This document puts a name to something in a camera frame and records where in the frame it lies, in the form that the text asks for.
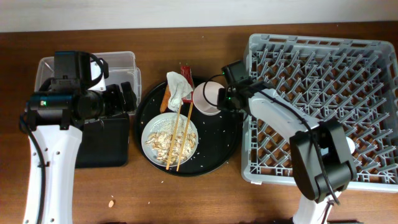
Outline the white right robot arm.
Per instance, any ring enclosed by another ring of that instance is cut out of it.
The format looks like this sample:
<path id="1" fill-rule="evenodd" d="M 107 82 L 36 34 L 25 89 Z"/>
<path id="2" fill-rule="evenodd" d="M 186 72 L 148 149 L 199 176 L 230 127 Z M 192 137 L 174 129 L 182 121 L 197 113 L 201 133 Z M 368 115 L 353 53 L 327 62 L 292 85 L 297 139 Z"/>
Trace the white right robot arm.
<path id="1" fill-rule="evenodd" d="M 338 197 L 357 176 L 355 143 L 336 119 L 309 116 L 262 82 L 218 91 L 219 110 L 243 110 L 288 141 L 294 181 L 302 196 L 292 223 L 326 223 Z"/>

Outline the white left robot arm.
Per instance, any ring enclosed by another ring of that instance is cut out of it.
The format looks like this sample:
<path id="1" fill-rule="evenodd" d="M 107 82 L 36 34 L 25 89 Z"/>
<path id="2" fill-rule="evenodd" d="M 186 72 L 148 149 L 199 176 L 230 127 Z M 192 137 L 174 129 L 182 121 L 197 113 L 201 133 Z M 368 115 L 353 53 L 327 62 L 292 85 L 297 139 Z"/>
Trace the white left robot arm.
<path id="1" fill-rule="evenodd" d="M 135 109 L 130 82 L 96 89 L 49 78 L 31 95 L 20 117 L 30 143 L 24 223 L 72 222 L 75 169 L 124 165 Z"/>

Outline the light blue cup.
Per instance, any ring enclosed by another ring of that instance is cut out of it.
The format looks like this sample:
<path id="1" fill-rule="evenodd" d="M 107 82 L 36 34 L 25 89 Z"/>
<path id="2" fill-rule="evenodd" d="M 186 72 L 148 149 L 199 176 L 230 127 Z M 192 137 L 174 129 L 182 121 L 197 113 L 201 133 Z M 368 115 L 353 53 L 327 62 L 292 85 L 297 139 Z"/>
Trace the light blue cup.
<path id="1" fill-rule="evenodd" d="M 354 143 L 354 141 L 353 141 L 351 138 L 349 138 L 349 137 L 346 137 L 346 140 L 347 140 L 347 143 L 348 143 L 348 146 L 349 146 L 350 153 L 353 154 L 354 151 L 355 151 L 355 148 L 356 148 L 355 143 Z"/>

